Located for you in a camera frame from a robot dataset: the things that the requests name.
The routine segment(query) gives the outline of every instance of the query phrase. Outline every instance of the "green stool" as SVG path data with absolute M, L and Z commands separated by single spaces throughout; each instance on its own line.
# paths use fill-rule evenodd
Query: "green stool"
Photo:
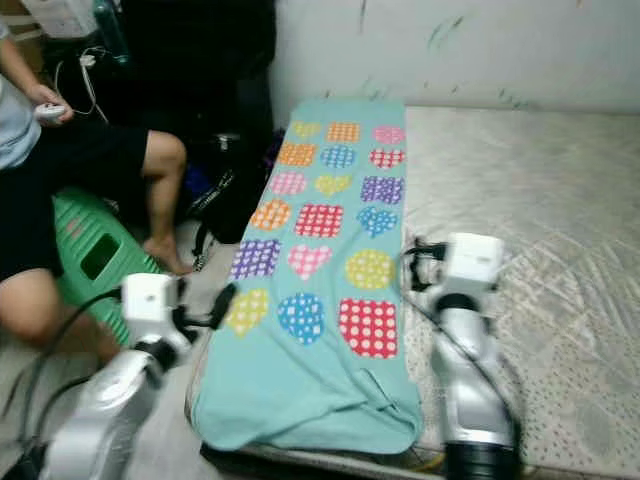
M 104 202 L 76 189 L 54 197 L 56 240 L 64 275 L 58 279 L 62 297 L 80 305 L 120 284 L 131 273 L 159 273 L 160 267 L 111 214 Z M 120 304 L 102 300 L 89 311 L 108 325 L 121 345 L 129 331 Z

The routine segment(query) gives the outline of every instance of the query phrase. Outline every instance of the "yellow heart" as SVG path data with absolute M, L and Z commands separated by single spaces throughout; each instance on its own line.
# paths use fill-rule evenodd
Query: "yellow heart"
M 245 294 L 236 295 L 231 302 L 225 324 L 229 325 L 236 335 L 244 337 L 267 315 L 269 296 L 264 289 L 249 290 Z
M 351 185 L 351 175 L 344 177 L 322 175 L 316 179 L 316 190 L 324 193 L 327 197 L 346 190 L 349 185 Z
M 293 122 L 291 127 L 300 138 L 312 137 L 322 130 L 322 125 L 319 123 L 306 123 L 300 121 Z
M 380 250 L 360 250 L 347 261 L 347 278 L 366 290 L 385 288 L 393 278 L 393 260 Z

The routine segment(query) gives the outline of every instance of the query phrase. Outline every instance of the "game controller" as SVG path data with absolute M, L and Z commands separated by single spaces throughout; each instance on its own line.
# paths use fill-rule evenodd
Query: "game controller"
M 67 107 L 63 105 L 56 105 L 55 103 L 43 103 L 38 105 L 34 111 L 36 120 L 43 120 L 46 122 L 55 122 L 60 116 L 67 110 Z

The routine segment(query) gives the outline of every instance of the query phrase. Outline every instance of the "water bottle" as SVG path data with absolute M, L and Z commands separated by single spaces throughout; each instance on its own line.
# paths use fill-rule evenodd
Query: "water bottle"
M 96 19 L 104 45 L 115 60 L 123 67 L 128 66 L 131 57 L 125 40 L 118 11 L 113 0 L 94 0 L 93 16 Z

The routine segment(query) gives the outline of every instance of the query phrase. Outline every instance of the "white mattress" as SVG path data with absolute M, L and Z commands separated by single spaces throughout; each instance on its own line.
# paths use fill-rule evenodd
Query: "white mattress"
M 490 313 L 524 380 L 526 463 L 640 478 L 640 117 L 409 108 L 407 129 L 407 238 L 507 244 Z M 431 329 L 405 319 L 427 424 L 417 447 L 437 449 Z

